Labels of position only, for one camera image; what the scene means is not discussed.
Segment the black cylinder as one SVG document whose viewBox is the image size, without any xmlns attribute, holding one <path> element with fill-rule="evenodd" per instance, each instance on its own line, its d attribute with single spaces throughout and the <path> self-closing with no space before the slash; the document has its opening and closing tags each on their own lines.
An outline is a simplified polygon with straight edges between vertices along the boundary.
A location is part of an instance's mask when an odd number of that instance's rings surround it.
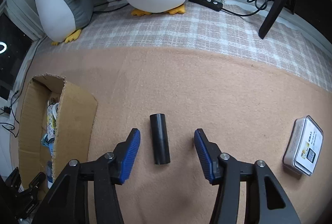
<svg viewBox="0 0 332 224">
<path fill-rule="evenodd" d="M 153 142 L 154 161 L 157 165 L 171 162 L 168 144 L 167 125 L 165 114 L 157 113 L 150 115 L 150 129 Z"/>
</svg>

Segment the light blue clip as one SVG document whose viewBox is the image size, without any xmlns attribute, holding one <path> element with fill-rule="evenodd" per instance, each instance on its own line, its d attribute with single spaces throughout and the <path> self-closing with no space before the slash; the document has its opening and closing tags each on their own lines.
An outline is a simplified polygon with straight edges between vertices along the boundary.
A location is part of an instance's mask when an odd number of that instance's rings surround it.
<svg viewBox="0 0 332 224">
<path fill-rule="evenodd" d="M 50 155 L 54 154 L 54 142 L 55 142 L 55 136 L 54 135 L 50 136 L 48 134 L 45 134 L 41 140 L 41 144 L 49 149 Z"/>
</svg>

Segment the white patterned tube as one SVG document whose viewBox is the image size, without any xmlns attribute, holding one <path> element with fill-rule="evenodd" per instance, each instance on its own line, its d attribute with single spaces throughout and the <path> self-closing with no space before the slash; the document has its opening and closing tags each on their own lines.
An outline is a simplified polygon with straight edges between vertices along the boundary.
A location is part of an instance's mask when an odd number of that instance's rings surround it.
<svg viewBox="0 0 332 224">
<path fill-rule="evenodd" d="M 54 138 L 55 135 L 55 118 L 53 115 L 53 107 L 54 104 L 50 104 L 47 107 L 47 136 L 48 136 L 48 140 Z"/>
</svg>

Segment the cardboard box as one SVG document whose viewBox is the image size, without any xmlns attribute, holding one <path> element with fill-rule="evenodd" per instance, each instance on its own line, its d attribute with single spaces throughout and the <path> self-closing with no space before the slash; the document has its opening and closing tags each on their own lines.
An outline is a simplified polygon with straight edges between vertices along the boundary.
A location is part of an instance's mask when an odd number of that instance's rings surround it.
<svg viewBox="0 0 332 224">
<path fill-rule="evenodd" d="M 59 102 L 55 123 L 54 151 L 42 145 L 47 132 L 47 104 Z M 97 100 L 92 94 L 50 74 L 34 76 L 28 83 L 20 117 L 18 159 L 23 188 L 52 163 L 56 178 L 71 159 L 85 162 L 91 137 Z"/>
</svg>

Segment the clear plastic white box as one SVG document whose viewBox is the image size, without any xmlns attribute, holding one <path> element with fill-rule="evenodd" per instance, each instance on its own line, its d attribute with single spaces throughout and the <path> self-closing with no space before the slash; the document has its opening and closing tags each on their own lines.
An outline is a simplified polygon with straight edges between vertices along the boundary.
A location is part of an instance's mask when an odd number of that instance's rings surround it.
<svg viewBox="0 0 332 224">
<path fill-rule="evenodd" d="M 323 130 L 310 116 L 294 121 L 282 162 L 297 174 L 312 176 L 323 144 Z"/>
</svg>

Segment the plaid grey white blanket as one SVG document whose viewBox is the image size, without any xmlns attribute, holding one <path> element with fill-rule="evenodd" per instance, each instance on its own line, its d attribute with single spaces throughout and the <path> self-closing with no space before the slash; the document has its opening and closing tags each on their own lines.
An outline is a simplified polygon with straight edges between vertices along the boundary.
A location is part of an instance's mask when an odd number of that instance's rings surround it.
<svg viewBox="0 0 332 224">
<path fill-rule="evenodd" d="M 122 46 L 170 46 L 205 50 L 284 69 L 311 83 L 331 90 L 331 58 L 304 33 L 280 21 L 261 39 L 258 29 L 263 16 L 239 17 L 243 9 L 227 4 L 216 12 L 187 3 L 184 14 L 167 13 L 133 16 L 132 7 L 95 14 L 78 40 L 51 45 L 44 40 L 38 53 L 59 53 L 79 49 L 106 49 Z"/>
</svg>

